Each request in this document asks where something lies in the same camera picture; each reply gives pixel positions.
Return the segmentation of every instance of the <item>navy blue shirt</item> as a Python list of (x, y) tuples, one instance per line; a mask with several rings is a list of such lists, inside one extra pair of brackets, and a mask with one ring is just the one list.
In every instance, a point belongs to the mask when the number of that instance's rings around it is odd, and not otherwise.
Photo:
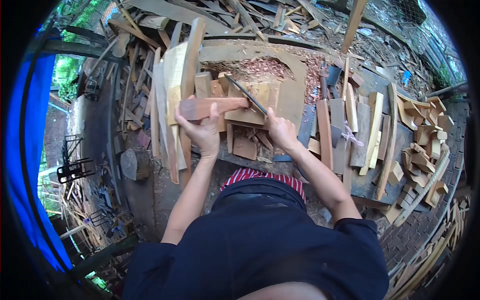
[(194, 220), (178, 245), (140, 243), (123, 299), (237, 299), (306, 282), (333, 299), (383, 299), (388, 275), (373, 221), (334, 229), (275, 198), (223, 205)]

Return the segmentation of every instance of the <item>wooden stick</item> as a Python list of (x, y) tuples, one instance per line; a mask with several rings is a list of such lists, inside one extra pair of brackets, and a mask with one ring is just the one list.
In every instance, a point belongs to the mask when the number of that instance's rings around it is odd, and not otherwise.
[(382, 196), (385, 192), (385, 186), (388, 180), (388, 174), (390, 173), (390, 167), (392, 165), (393, 154), (395, 152), (395, 140), (396, 140), (396, 120), (398, 118), (398, 110), (397, 110), (397, 98), (396, 98), (396, 84), (389, 83), (388, 84), (388, 98), (390, 102), (390, 116), (392, 118), (392, 122), (390, 122), (390, 137), (388, 140), (388, 148), (387, 153), (385, 155), (384, 165), (382, 167), (382, 173), (378, 179), (377, 184), (377, 193), (376, 199), (380, 201)]

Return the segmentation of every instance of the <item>finger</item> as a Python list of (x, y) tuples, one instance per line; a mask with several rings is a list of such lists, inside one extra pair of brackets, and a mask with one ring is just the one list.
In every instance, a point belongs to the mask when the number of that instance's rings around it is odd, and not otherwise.
[(210, 124), (218, 124), (219, 117), (220, 114), (218, 113), (218, 104), (214, 102), (210, 107)]
[(276, 116), (272, 108), (267, 108), (267, 117), (269, 119), (275, 120)]
[(186, 131), (191, 132), (192, 130), (195, 129), (195, 125), (192, 123), (188, 122), (187, 119), (185, 119), (181, 114), (180, 114), (180, 108), (177, 107), (175, 109), (175, 121), (183, 127)]

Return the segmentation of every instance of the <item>blue object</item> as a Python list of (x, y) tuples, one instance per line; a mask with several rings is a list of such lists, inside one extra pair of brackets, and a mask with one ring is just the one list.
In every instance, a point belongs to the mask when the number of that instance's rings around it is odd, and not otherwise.
[(411, 76), (411, 74), (410, 74), (409, 71), (405, 71), (405, 72), (403, 73), (402, 82), (403, 82), (403, 86), (404, 86), (404, 87), (407, 87), (407, 85), (408, 85), (408, 80), (410, 79), (410, 76)]
[[(45, 131), (45, 120), (49, 100), (50, 84), (55, 64), (55, 55), (40, 56), (36, 61), (35, 71), (30, 83), (26, 112), (25, 112), (25, 159), (28, 169), (28, 178), (31, 187), (37, 186), (38, 169), (40, 156), (43, 147), (43, 136)], [(7, 167), (7, 188), (15, 207), (19, 220), (32, 245), (38, 248), (45, 259), (56, 269), (65, 272), (60, 262), (48, 246), (39, 224), (36, 222), (34, 211), (37, 210), (41, 222), (45, 227), (48, 238), (62, 258), (65, 265), (71, 269), (72, 263), (63, 247), (63, 244), (55, 232), (45, 209), (37, 197), (36, 189), (33, 192), (35, 206), (32, 207), (28, 200), (27, 190), (22, 174), (20, 161), (20, 109), (22, 103), (23, 89), (30, 67), (30, 61), (24, 62), (17, 74), (15, 85), (12, 91), (10, 107), (8, 109), (8, 127), (6, 130), (5, 151)]]

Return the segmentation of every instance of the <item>workbench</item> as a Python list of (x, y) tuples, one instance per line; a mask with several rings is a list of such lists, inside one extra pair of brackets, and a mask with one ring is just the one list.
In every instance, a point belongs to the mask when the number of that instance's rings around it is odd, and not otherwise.
[[(389, 82), (383, 77), (378, 76), (377, 74), (363, 69), (361, 74), (363, 77), (363, 84), (360, 88), (356, 90), (356, 95), (360, 96), (369, 96), (370, 92), (379, 92), (384, 95), (384, 104), (383, 104), (383, 113), (390, 114), (390, 103), (388, 97), (387, 86)], [(400, 86), (397, 86), (398, 92), (409, 96)], [(393, 160), (398, 161), (402, 165), (401, 150), (406, 148), (413, 142), (413, 131), (410, 128), (404, 126), (400, 120), (397, 123), (397, 134), (395, 142), (395, 154)], [(192, 148), (195, 153), (198, 153), (198, 148)], [(275, 174), (283, 175), (292, 175), (292, 170), (296, 168), (294, 162), (273, 162), (265, 163), (262, 161), (253, 161), (245, 159), (239, 156), (228, 153), (226, 139), (222, 138), (220, 143), (220, 152), (218, 154), (218, 159), (239, 165), (240, 167), (252, 168), (264, 172), (273, 172)], [(351, 195), (359, 198), (365, 198), (365, 201), (371, 202), (370, 206), (375, 206), (375, 203), (378, 203), (376, 200), (372, 200), (376, 192), (376, 185), (372, 181), (379, 176), (379, 173), (382, 171), (383, 162), (378, 160), (375, 169), (369, 169), (368, 173), (365, 176), (359, 175), (360, 168), (353, 168), (352, 174), (352, 190)], [(378, 204), (393, 204), (397, 197), (400, 195), (403, 186), (407, 183), (407, 177), (404, 176), (401, 182), (395, 186), (391, 186), (389, 183), (386, 185), (384, 195), (381, 199), (381, 203)], [(427, 208), (418, 207), (416, 210), (426, 210)]]

